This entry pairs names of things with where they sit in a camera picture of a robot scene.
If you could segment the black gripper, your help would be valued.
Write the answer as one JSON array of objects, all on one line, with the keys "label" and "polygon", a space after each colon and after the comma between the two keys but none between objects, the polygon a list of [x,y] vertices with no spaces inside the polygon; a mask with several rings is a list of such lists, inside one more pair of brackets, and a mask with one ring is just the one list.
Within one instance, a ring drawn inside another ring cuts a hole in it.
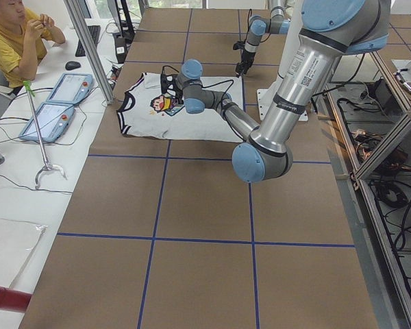
[{"label": "black gripper", "polygon": [[242,55],[241,55],[241,60],[240,62],[236,65],[236,75],[240,76],[241,73],[243,75],[246,75],[253,65],[254,58],[255,58],[256,53],[255,52],[250,52],[243,50]]},{"label": "black gripper", "polygon": [[175,98],[178,104],[183,104],[183,92],[177,85],[177,74],[160,74],[160,88],[163,95]]}]

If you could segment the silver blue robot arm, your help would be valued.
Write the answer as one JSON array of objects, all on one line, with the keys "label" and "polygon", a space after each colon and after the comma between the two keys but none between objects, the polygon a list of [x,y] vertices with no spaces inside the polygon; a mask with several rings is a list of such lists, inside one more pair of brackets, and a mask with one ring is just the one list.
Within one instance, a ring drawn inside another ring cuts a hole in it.
[{"label": "silver blue robot arm", "polygon": [[241,50],[240,62],[236,64],[236,76],[245,75],[253,65],[259,45],[262,43],[263,35],[287,34],[290,27],[290,20],[285,18],[285,1],[268,1],[270,17],[264,18],[259,15],[252,15],[249,12],[247,18],[247,33],[244,40],[234,43],[233,50]]},{"label": "silver blue robot arm", "polygon": [[278,86],[266,116],[257,123],[224,92],[206,90],[200,80],[203,67],[186,61],[177,75],[162,77],[165,90],[175,92],[189,114],[216,110],[243,142],[232,154],[232,166],[243,181],[278,178],[292,166],[286,147],[292,129],[312,96],[324,86],[323,78],[342,56],[369,53],[388,40],[389,1],[302,1],[293,10],[290,26],[300,25],[292,62]]}]

